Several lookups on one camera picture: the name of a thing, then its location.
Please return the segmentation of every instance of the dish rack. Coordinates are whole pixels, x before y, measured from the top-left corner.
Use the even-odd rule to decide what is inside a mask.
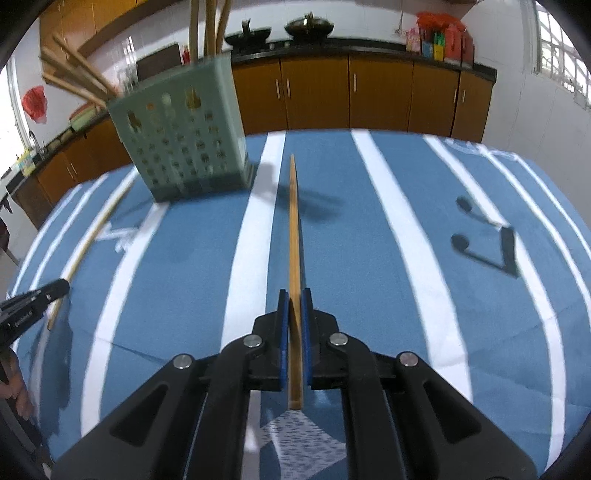
[[[108,110],[156,202],[250,188],[229,54],[162,72]]]

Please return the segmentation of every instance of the screw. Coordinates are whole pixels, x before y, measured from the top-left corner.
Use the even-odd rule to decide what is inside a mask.
[[[182,353],[181,355],[177,355],[176,357],[174,357],[174,360],[173,360],[173,365],[175,366],[175,368],[178,368],[179,370],[184,370],[185,368],[189,368],[192,363],[193,363],[193,359],[191,358],[190,355],[187,355],[186,353]]]
[[[412,352],[404,352],[400,355],[400,363],[405,367],[416,367],[418,364],[418,357]]]
[[[243,341],[248,348],[256,348],[262,345],[262,338],[258,335],[246,335]]]
[[[334,346],[343,346],[343,345],[347,345],[347,342],[349,341],[349,337],[347,337],[344,333],[333,333],[330,338],[329,338],[330,343],[332,343]]]

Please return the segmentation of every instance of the countertop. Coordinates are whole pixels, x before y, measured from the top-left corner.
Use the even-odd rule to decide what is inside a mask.
[[[88,132],[88,130],[92,129],[99,123],[106,120],[108,116],[109,112],[107,110],[101,110],[80,131],[75,132],[71,127],[64,130],[61,134],[59,134],[46,145],[46,151],[43,155],[37,154],[33,158],[33,162],[35,163],[35,170],[33,170],[30,176],[36,175],[39,172],[41,172],[55,155],[63,151],[74,140],[82,137],[86,132]],[[28,177],[25,177],[21,171],[17,172],[6,185],[7,192],[10,195],[14,194],[18,190],[18,188],[23,183],[25,183],[25,181],[27,181],[27,178]]]
[[[434,67],[439,67],[456,72],[472,72],[492,83],[496,83],[496,69],[474,63],[474,68],[468,69],[448,63],[423,57],[420,54],[407,52],[406,45],[381,40],[366,38],[338,38],[329,37],[318,43],[298,43],[294,40],[279,40],[267,43],[266,47],[254,51],[232,50],[232,64],[249,63],[262,59],[281,59],[298,56],[335,56],[348,55],[350,53],[378,54],[393,60],[414,61]]]
[[[496,82],[496,69],[474,63],[473,69],[467,69],[458,65],[450,64],[445,61],[428,59],[416,53],[406,51],[406,45],[395,42],[380,40],[370,40],[365,38],[338,38],[329,37],[317,43],[299,43],[293,39],[278,40],[269,42],[264,48],[256,50],[242,50],[231,52],[231,61],[233,65],[256,62],[258,60],[283,59],[288,57],[310,57],[310,56],[339,56],[351,53],[378,55],[394,60],[414,61],[438,68],[454,70],[457,72],[469,71],[490,82]],[[81,131],[74,132],[67,128],[58,137],[53,139],[47,145],[47,151],[43,158],[37,157],[35,161],[35,171],[31,175],[39,173],[51,161],[51,159],[64,150],[72,141],[80,138],[95,125],[101,123],[109,116],[109,112],[103,110],[99,112]],[[21,172],[18,172],[7,184],[9,194],[15,193],[20,185],[26,181]]]

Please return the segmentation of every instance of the orange item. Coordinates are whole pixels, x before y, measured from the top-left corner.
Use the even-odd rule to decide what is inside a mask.
[[[423,30],[444,31],[450,25],[455,25],[460,32],[466,31],[466,26],[458,18],[449,14],[434,14],[433,12],[417,13],[417,25]]]
[[[455,25],[445,30],[445,61],[454,65],[462,64],[462,32]]]

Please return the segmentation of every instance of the blue striped tablecloth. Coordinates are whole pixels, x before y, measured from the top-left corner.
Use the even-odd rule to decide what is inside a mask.
[[[542,472],[591,406],[591,233],[533,163],[480,145],[368,131],[247,139],[251,192],[152,202],[132,167],[77,186],[35,239],[9,293],[62,275],[113,193],[133,182],[85,256],[54,330],[18,343],[58,458],[174,355],[218,352],[251,331],[288,286],[289,156],[295,154],[306,284],[314,305],[380,353],[417,352]],[[517,232],[519,278],[455,251],[452,235],[501,261]],[[308,441],[295,437],[306,435]],[[243,478],[345,478],[340,395],[302,412],[253,393]]]

